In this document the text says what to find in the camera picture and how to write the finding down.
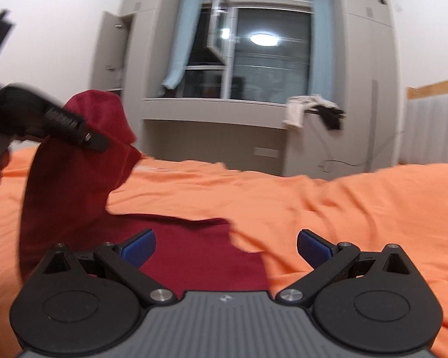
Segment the left light blue curtain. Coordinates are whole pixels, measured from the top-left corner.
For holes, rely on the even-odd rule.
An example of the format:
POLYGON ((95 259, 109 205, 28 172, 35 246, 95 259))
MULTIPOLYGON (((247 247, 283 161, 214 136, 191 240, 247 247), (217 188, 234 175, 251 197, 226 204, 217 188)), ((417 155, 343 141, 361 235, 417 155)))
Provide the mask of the left light blue curtain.
POLYGON ((201 7, 202 0, 179 0, 168 71, 162 81, 166 90, 175 90, 183 78, 192 51, 201 7))

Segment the dark red knit sweater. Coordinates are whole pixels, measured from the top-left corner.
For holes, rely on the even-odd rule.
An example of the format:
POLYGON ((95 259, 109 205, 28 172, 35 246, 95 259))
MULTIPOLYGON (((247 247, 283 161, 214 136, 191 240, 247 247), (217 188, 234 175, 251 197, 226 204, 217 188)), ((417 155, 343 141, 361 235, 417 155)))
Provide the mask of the dark red knit sweater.
POLYGON ((117 95, 85 91, 66 107, 82 115, 109 140, 102 153, 48 138, 31 164, 22 206, 19 268, 27 279, 57 243, 89 251, 121 243, 144 229, 156 237, 153 255, 141 272, 181 296, 187 290, 259 291, 269 286, 259 254, 231 243, 230 223, 216 217, 177 217, 107 211, 108 196, 125 183, 141 160, 117 95))

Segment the right light blue curtain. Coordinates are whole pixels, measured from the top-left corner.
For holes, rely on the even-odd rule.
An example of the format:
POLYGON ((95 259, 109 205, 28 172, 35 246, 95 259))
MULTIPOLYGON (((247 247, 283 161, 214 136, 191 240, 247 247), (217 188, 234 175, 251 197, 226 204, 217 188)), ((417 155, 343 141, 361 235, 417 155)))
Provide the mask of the right light blue curtain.
POLYGON ((309 93, 332 100, 334 86, 333 0, 312 0, 309 93))

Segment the white garment on ledge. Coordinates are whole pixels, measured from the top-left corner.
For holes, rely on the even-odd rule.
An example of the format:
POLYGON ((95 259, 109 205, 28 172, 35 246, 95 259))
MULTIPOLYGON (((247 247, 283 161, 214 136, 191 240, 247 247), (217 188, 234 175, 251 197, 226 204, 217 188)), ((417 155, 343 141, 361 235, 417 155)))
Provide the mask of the white garment on ledge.
POLYGON ((304 113, 308 110, 316 110, 318 106, 331 110, 341 110, 334 102, 326 100, 320 95, 292 96, 286 102, 284 126, 289 129, 302 129, 304 113))

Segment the open grey wardrobe door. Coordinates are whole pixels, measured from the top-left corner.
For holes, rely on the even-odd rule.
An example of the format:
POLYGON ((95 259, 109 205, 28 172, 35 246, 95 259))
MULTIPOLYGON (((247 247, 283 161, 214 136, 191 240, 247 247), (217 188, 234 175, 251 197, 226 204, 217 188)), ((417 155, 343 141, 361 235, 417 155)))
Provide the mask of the open grey wardrobe door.
POLYGON ((90 88, 112 91, 122 88, 128 25, 118 16, 104 11, 94 51, 90 88))

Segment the orange duvet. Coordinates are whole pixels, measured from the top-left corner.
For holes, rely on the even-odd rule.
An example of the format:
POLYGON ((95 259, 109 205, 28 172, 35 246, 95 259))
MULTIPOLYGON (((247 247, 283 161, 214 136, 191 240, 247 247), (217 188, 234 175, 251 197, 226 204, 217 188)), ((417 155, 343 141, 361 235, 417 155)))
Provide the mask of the orange duvet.
POLYGON ((366 251, 398 243, 443 307, 433 350, 448 357, 447 163, 399 165, 326 181, 140 155, 128 180, 105 199, 113 213, 225 218, 232 243, 262 255, 273 292, 309 271, 294 244, 303 228, 366 251))

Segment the grey padded wooden headboard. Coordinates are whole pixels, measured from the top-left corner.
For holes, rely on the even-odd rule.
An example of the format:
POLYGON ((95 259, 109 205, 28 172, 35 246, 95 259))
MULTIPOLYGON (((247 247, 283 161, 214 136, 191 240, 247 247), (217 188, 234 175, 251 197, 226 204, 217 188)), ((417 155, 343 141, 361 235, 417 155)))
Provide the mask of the grey padded wooden headboard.
POLYGON ((400 164, 448 163, 448 80, 406 89, 400 164))

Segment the black garment on ledge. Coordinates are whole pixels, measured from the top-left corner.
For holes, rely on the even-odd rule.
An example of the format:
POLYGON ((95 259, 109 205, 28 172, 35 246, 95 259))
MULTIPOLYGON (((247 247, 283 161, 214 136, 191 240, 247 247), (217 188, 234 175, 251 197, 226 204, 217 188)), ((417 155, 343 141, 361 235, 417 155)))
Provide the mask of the black garment on ledge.
POLYGON ((344 113, 339 107, 325 107, 323 105, 315 106, 315 110, 324 124, 326 130, 337 131, 341 130, 341 120, 345 117, 344 113))

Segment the light blue curtain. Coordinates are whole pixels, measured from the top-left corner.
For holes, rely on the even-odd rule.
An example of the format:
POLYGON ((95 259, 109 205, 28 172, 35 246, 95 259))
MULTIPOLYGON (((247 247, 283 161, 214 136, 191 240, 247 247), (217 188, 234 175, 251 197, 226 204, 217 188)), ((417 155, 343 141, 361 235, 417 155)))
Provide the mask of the light blue curtain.
POLYGON ((333 0, 312 0, 309 93, 332 100, 334 86, 333 0))
POLYGON ((175 90, 183 78, 192 51, 201 7, 202 0, 179 0, 168 71, 162 81, 166 90, 175 90))

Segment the open window sash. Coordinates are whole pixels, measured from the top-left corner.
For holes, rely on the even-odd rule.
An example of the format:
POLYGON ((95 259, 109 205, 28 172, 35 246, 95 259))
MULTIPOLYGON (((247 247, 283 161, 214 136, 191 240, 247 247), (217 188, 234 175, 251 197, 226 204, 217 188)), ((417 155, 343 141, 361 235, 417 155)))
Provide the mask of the open window sash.
POLYGON ((223 64, 226 47, 231 38, 230 14, 230 0, 212 0, 206 48, 223 64))

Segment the grey built-in wardrobe unit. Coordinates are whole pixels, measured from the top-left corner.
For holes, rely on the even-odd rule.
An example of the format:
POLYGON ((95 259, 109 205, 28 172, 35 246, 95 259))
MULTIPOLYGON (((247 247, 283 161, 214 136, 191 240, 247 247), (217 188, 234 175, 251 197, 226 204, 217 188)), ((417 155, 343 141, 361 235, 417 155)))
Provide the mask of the grey built-in wardrobe unit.
POLYGON ((136 146, 156 158, 221 162, 231 169, 333 179, 396 162, 397 51, 388 0, 333 0, 334 102, 346 113, 326 130, 316 110, 284 126, 286 102, 309 93, 312 0, 230 0, 225 64, 206 48, 212 0, 200 18, 183 78, 162 86, 179 0, 122 0, 128 25, 122 88, 136 146), (278 149, 258 157, 255 147, 278 149))

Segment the white wall socket panel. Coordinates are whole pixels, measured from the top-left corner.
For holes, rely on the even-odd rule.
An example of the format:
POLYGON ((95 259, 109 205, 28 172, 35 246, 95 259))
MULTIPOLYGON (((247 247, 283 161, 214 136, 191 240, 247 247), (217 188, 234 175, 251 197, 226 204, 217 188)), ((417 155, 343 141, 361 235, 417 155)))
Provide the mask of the white wall socket panel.
POLYGON ((258 157, 279 158, 280 151, 278 149, 255 147, 254 154, 258 157))

